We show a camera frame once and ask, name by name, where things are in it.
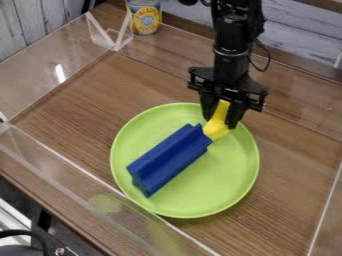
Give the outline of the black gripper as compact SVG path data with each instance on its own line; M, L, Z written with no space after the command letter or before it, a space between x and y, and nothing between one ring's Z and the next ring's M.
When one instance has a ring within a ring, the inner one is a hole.
M189 88L201 95L202 115L206 120L210 120L215 113L219 99L231 102L226 117L229 129L237 128L247 109L263 111L269 89L249 74L227 84L214 78L213 68L190 67L189 73Z

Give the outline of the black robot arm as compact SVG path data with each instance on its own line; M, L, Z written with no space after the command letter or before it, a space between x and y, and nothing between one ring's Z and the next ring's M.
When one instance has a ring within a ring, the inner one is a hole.
M178 0L185 6L201 2L211 9L215 40L214 66L190 67L189 87L201 95L202 115L214 116L219 101L230 103L223 123L235 129L249 109L262 112L269 89L250 76L253 46L265 45L258 36L265 32L262 0Z

